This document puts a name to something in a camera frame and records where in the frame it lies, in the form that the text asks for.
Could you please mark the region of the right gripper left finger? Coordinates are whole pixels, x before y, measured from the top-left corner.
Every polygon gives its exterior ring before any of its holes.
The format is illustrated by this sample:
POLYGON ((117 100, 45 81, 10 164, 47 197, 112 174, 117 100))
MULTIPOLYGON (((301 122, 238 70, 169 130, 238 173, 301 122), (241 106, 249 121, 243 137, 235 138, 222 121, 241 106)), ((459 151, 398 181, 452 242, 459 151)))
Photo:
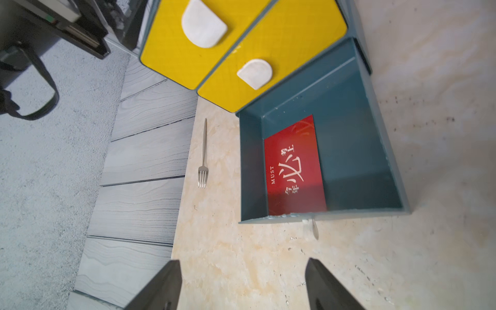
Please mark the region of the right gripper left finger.
POLYGON ((124 309, 175 310, 178 307, 181 288, 180 261, 170 260, 124 309))

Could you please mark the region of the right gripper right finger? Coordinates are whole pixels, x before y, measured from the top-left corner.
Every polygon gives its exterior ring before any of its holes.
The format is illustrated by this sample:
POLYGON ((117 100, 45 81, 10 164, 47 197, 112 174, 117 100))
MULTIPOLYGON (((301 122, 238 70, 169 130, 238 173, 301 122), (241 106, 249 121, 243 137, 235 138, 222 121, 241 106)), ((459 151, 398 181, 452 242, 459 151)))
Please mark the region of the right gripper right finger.
POLYGON ((310 258, 305 270, 310 309, 360 309, 360 302, 333 276, 324 264, 310 258))

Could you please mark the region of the red postcard must text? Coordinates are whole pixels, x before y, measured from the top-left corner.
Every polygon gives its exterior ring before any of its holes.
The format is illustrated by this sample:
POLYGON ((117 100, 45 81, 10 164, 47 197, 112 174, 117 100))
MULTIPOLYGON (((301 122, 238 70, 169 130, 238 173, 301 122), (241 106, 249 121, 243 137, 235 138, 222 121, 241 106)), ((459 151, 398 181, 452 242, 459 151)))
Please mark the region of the red postcard must text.
POLYGON ((270 216, 328 210, 312 116, 266 138, 264 160, 270 216))

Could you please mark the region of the teal bottom drawer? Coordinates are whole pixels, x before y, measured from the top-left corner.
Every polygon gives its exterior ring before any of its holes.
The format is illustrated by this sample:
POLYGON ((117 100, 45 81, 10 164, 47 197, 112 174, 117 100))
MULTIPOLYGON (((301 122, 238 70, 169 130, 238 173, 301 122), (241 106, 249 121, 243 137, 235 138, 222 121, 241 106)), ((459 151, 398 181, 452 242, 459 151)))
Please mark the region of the teal bottom drawer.
POLYGON ((241 222, 288 223, 409 213, 366 62, 347 39, 238 113, 241 222), (264 140, 312 116, 328 210, 270 216, 264 140))

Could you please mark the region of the teal drawer cabinet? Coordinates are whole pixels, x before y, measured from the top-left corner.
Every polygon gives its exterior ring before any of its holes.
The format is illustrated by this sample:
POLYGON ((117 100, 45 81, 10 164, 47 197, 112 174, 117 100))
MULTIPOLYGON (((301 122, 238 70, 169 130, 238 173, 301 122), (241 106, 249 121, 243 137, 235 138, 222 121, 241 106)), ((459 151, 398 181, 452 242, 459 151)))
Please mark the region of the teal drawer cabinet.
MULTIPOLYGON (((268 1, 269 4, 268 6, 263 10, 263 12, 255 19, 255 21, 251 24, 251 26, 249 26, 249 28, 242 34, 242 36, 240 37, 240 39, 235 43, 235 45, 227 52, 227 54, 220 60, 220 62, 213 68, 213 70, 208 74, 208 76, 205 78, 204 81, 201 82, 200 86, 195 89, 195 91, 198 93, 198 90, 200 89, 200 87, 206 82, 206 80, 210 77, 210 75, 219 67, 219 65, 223 62, 224 59, 227 58, 227 56, 233 51, 235 50, 235 48, 238 46, 238 44, 240 43, 241 40, 243 40, 243 38, 248 34, 248 32, 259 22, 260 19, 263 18, 263 16, 269 11, 269 9, 277 2, 277 1, 268 1)), ((347 24, 347 32, 345 34, 345 36, 341 39, 339 39, 336 43, 334 43, 332 46, 330 46, 329 48, 325 49, 323 52, 321 52, 320 54, 323 54, 325 52, 327 52, 328 50, 332 49, 335 45, 337 45, 339 42, 341 42, 342 40, 345 40, 347 38, 351 38, 355 41, 356 45, 358 46, 359 50, 361 51, 362 53, 362 56, 364 59, 367 59, 368 58, 368 48, 367 48, 367 45, 366 45, 366 40, 365 40, 365 35, 364 35, 364 29, 363 29, 363 26, 362 26, 362 23, 361 23, 361 20, 360 20, 360 15, 359 15, 359 12, 358 12, 358 9, 355 5, 355 3, 353 1, 336 1, 338 3, 338 6, 339 6, 339 9, 345 19, 345 22, 347 24)), ((148 27, 147 29, 147 35, 149 33, 149 30, 151 28, 151 25, 148 27)))

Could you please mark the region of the yellow top drawer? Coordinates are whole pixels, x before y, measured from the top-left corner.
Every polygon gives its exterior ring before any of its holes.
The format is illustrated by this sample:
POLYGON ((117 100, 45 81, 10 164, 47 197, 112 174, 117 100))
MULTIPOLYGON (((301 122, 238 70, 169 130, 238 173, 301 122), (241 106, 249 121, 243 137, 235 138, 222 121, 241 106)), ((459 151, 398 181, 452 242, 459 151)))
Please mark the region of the yellow top drawer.
POLYGON ((268 1, 161 1, 140 61, 195 90, 268 1))

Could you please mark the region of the yellow drawer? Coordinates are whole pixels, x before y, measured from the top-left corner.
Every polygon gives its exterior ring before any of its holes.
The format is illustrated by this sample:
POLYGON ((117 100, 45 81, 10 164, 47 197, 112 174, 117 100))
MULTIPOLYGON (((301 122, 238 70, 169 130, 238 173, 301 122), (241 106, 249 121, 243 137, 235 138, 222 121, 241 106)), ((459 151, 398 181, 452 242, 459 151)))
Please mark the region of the yellow drawer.
POLYGON ((195 90, 268 1, 161 1, 140 61, 195 90))
POLYGON ((277 1, 198 90, 237 112, 347 32, 336 1, 277 1))

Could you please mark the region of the yellow bottom drawer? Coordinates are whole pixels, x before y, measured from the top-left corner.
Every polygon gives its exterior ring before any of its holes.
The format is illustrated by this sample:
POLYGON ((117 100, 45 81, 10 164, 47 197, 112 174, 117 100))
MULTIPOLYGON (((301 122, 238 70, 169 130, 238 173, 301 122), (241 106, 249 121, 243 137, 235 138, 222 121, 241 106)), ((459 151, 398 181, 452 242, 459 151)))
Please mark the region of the yellow bottom drawer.
POLYGON ((277 1, 198 90, 237 112, 347 32, 336 1, 277 1))

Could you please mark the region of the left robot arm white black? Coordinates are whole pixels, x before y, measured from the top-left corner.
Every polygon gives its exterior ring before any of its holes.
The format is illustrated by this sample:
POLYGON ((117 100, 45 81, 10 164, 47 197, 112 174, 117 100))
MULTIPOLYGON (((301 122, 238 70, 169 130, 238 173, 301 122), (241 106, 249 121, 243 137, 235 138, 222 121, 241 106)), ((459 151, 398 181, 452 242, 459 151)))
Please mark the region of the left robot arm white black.
POLYGON ((137 48, 148 2, 127 4, 123 11, 117 1, 1 1, 1 113, 34 121, 56 108, 59 90, 41 56, 59 40, 98 59, 111 52, 105 40, 109 33, 123 48, 137 48), (29 67, 54 94, 37 111, 22 115, 7 87, 29 67))

